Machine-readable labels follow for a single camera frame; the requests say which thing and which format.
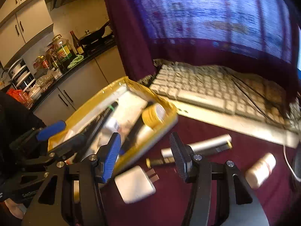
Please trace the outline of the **silver white marker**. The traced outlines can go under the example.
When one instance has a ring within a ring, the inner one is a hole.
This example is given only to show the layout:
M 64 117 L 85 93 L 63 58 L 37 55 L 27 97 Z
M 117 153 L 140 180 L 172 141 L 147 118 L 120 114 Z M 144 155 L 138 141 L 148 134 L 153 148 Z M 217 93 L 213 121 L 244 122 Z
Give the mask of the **silver white marker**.
M 232 149 L 232 138 L 229 134 L 224 134 L 215 138 L 187 144 L 195 153 L 210 156 L 225 150 Z

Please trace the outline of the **black marker blue cap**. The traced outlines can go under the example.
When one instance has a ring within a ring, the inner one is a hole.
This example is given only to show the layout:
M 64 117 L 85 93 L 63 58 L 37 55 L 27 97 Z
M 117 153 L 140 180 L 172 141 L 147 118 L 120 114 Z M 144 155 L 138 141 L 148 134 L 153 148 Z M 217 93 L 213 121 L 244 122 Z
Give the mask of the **black marker blue cap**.
M 132 147 L 135 146 L 138 133 L 144 125 L 144 122 L 142 120 L 142 113 L 146 108 L 150 107 L 153 103 L 154 103 L 153 101 L 149 101 L 147 103 L 147 105 L 140 111 L 138 119 L 135 121 L 134 125 L 131 127 L 129 134 L 127 135 L 127 137 L 125 138 L 125 141 L 123 142 L 123 144 L 121 146 L 119 155 L 124 155 Z

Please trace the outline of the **white square power adapter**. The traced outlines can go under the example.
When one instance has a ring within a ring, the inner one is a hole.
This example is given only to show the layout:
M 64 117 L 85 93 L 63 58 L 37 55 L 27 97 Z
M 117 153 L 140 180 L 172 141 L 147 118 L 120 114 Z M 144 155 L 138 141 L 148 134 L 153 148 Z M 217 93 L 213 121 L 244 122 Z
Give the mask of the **white square power adapter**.
M 157 180 L 159 176 L 153 169 L 145 172 L 140 166 L 135 166 L 114 178 L 125 204 L 133 204 L 155 194 L 154 183 Z

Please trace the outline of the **yellow tape roll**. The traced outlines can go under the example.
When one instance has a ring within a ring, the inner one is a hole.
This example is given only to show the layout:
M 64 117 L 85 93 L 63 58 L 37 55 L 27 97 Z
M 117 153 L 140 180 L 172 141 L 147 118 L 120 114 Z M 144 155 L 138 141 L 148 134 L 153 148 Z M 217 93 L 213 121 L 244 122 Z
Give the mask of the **yellow tape roll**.
M 166 116 L 166 111 L 161 104 L 156 103 L 144 109 L 141 116 L 144 124 L 154 129 L 162 124 Z

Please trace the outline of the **white bottle red label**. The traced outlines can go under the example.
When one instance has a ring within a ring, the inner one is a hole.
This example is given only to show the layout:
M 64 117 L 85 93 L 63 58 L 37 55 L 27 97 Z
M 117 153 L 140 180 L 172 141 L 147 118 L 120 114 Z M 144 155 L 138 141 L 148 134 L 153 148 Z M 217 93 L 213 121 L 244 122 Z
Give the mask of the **white bottle red label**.
M 271 175 L 276 166 L 272 153 L 266 153 L 245 172 L 245 179 L 252 189 L 258 189 Z

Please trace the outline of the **black marker green cap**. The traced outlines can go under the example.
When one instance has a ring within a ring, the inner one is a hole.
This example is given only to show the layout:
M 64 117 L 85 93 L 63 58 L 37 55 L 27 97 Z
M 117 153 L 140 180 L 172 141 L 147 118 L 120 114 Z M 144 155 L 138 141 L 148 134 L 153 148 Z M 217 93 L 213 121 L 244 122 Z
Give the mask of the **black marker green cap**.
M 88 132 L 85 133 L 87 136 L 87 142 L 84 148 L 78 153 L 80 161 L 86 157 L 86 152 L 89 150 L 90 146 L 97 137 L 98 133 L 101 131 L 105 122 L 109 119 L 110 115 L 115 111 L 117 107 L 118 102 L 114 101 L 111 105 L 109 105 L 107 109 L 105 109 L 105 111 L 102 114 L 100 114 L 99 117 L 96 118 L 96 121 L 88 129 Z

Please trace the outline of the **white round cap bottle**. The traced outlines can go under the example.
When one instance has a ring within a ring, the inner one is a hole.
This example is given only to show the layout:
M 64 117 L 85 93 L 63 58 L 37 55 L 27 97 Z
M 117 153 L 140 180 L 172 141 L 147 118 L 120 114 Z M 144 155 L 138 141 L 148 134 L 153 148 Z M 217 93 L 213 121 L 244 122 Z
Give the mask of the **white round cap bottle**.
M 137 135 L 136 135 L 136 143 L 137 144 L 141 144 L 143 143 L 145 140 L 147 140 L 152 134 L 153 134 L 153 129 L 150 128 L 149 126 L 147 125 L 143 125 Z

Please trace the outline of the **yellow taped white tray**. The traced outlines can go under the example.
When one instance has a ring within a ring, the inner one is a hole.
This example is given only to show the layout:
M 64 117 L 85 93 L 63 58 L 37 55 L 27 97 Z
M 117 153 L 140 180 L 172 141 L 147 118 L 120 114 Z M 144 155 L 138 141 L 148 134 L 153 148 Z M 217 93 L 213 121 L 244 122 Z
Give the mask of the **yellow taped white tray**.
M 50 137 L 49 150 L 79 134 L 106 110 L 111 110 L 85 156 L 98 150 L 113 132 L 121 135 L 122 149 L 113 175 L 122 173 L 148 152 L 178 121 L 174 104 L 153 90 L 123 77 L 100 90 L 66 121 L 66 128 Z

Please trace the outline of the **white dish rack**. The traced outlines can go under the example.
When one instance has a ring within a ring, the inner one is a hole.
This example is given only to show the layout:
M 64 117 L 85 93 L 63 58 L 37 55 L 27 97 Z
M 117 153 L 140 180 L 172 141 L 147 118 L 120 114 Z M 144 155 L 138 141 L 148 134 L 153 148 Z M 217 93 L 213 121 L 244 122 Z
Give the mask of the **white dish rack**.
M 13 87 L 26 92 L 36 80 L 22 58 L 15 61 L 8 70 Z

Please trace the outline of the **large glass jar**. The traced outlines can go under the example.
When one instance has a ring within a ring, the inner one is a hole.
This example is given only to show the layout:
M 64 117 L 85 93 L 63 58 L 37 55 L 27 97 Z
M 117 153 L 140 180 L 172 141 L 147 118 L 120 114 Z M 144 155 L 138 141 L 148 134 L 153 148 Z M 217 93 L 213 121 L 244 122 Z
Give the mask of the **large glass jar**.
M 68 71 L 68 66 L 72 62 L 72 53 L 70 52 L 67 40 L 64 39 L 61 34 L 57 34 L 52 39 L 52 44 L 54 45 L 54 51 L 61 65 L 65 71 Z

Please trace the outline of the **green cloth on counter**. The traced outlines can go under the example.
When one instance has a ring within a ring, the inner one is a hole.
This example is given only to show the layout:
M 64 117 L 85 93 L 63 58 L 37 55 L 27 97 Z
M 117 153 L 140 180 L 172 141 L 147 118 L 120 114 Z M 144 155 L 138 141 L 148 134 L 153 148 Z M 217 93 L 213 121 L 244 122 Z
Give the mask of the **green cloth on counter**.
M 75 57 L 72 62 L 68 65 L 68 69 L 73 68 L 75 65 L 79 64 L 80 62 L 82 62 L 84 60 L 84 56 L 83 55 L 77 55 L 77 57 Z

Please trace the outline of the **dark sauce bottle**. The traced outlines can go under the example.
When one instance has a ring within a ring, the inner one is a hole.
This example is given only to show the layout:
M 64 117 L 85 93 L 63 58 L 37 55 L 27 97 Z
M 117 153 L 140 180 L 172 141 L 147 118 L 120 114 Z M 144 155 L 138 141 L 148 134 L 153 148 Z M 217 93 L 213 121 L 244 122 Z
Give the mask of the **dark sauce bottle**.
M 70 31 L 70 34 L 73 40 L 74 48 L 76 49 L 79 55 L 84 55 L 85 54 L 84 48 L 80 40 L 75 36 L 74 31 Z

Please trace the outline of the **white computer keyboard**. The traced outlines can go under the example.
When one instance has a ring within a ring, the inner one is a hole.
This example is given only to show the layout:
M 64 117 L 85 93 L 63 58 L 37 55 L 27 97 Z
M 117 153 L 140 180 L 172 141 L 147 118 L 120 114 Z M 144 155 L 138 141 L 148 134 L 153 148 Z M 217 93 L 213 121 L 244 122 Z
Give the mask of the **white computer keyboard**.
M 298 101 L 287 103 L 277 83 L 254 74 L 211 65 L 155 60 L 156 71 L 139 80 L 169 99 L 205 109 L 300 131 Z

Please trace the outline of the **maroon table cloth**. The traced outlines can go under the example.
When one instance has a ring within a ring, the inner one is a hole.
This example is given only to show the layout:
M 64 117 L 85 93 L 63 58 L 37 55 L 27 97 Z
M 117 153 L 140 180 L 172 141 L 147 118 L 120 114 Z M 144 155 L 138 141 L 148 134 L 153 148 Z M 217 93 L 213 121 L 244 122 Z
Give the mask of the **maroon table cloth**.
M 278 144 L 231 132 L 230 150 L 190 160 L 192 171 L 174 165 L 158 166 L 155 194 L 126 204 L 115 182 L 102 189 L 109 225 L 300 225 L 300 183 L 294 182 L 286 161 L 299 152 L 285 153 Z M 268 179 L 256 190 L 245 172 L 266 153 L 276 159 Z

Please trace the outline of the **black wok on stove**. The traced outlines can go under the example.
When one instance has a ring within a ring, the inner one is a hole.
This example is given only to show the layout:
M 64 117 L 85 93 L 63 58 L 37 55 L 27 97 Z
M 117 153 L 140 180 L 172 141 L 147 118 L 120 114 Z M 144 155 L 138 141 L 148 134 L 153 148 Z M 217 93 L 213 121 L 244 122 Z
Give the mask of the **black wok on stove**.
M 86 30 L 84 35 L 80 38 L 80 42 L 84 46 L 92 45 L 95 42 L 101 41 L 105 34 L 105 29 L 110 25 L 110 21 L 107 21 L 100 29 L 95 31 Z

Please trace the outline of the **monitor under maroon cloth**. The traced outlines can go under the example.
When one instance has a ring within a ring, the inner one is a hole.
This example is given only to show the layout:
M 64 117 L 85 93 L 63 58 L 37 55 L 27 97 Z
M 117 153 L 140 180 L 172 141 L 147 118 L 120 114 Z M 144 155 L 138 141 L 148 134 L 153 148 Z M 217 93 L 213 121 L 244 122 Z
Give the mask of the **monitor under maroon cloth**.
M 105 0 L 127 76 L 164 59 L 253 73 L 300 92 L 300 10 L 292 0 Z

